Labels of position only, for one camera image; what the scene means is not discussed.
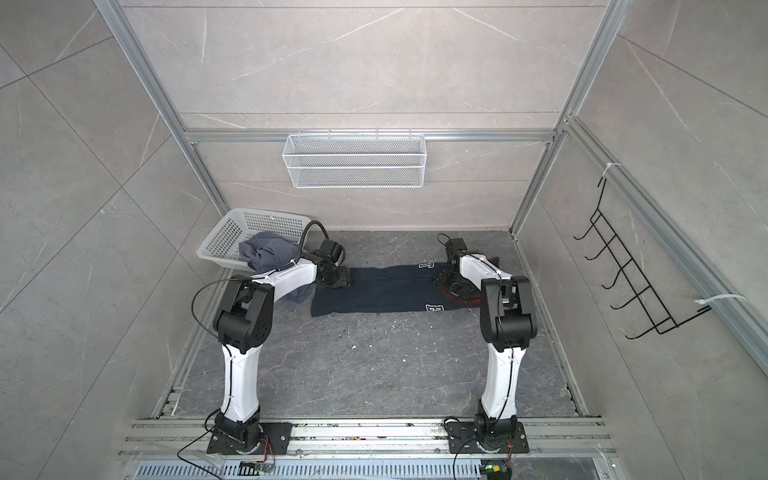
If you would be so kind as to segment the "navy red-trimmed tank top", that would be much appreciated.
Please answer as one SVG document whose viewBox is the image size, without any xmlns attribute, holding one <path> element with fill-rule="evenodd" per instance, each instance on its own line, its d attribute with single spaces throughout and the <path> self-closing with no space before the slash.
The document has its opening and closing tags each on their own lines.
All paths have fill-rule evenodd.
<svg viewBox="0 0 768 480">
<path fill-rule="evenodd" d="M 321 317 L 332 313 L 410 313 L 443 312 L 478 307 L 481 302 L 481 282 L 486 279 L 509 279 L 488 260 L 471 258 L 461 272 L 450 262 L 424 262 L 386 268 L 352 268 L 348 287 L 327 289 L 319 285 L 311 303 L 310 313 Z M 457 270 L 477 287 L 477 301 L 456 302 L 434 285 L 444 267 Z"/>
</svg>

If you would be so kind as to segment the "grey-blue tank top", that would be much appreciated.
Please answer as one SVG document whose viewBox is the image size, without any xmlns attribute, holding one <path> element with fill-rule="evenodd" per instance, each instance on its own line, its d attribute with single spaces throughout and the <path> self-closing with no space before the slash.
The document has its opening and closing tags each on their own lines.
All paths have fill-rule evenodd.
<svg viewBox="0 0 768 480">
<path fill-rule="evenodd" d="M 292 270 L 301 259 L 298 246 L 288 239 L 273 233 L 259 232 L 238 245 L 241 258 L 256 275 L 266 276 L 280 269 Z M 284 278 L 275 286 L 275 300 L 287 297 L 294 303 L 302 303 L 311 293 L 308 284 L 298 285 L 295 281 Z"/>
</svg>

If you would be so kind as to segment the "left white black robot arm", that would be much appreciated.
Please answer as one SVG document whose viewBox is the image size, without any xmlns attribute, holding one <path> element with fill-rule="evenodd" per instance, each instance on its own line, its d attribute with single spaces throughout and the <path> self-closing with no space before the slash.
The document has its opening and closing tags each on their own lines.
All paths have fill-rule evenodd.
<svg viewBox="0 0 768 480">
<path fill-rule="evenodd" d="M 214 419 L 213 434 L 231 442 L 240 453 L 262 447 L 259 423 L 258 362 L 271 333 L 274 304 L 281 298 L 317 284 L 340 288 L 350 284 L 343 265 L 346 252 L 325 238 L 305 252 L 292 246 L 291 259 L 260 262 L 250 275 L 233 276 L 225 288 L 213 327 L 224 356 L 224 399 Z"/>
</svg>

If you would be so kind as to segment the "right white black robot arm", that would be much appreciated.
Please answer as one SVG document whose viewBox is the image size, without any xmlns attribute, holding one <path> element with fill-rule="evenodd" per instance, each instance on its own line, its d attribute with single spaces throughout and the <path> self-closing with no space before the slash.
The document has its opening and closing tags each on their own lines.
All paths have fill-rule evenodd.
<svg viewBox="0 0 768 480">
<path fill-rule="evenodd" d="M 486 384 L 473 419 L 466 451 L 498 451 L 522 429 L 517 416 L 517 386 L 525 353 L 538 334 L 530 280 L 496 266 L 485 255 L 466 249 L 446 250 L 448 265 L 437 286 L 467 300 L 479 292 L 479 326 L 488 346 Z"/>
</svg>

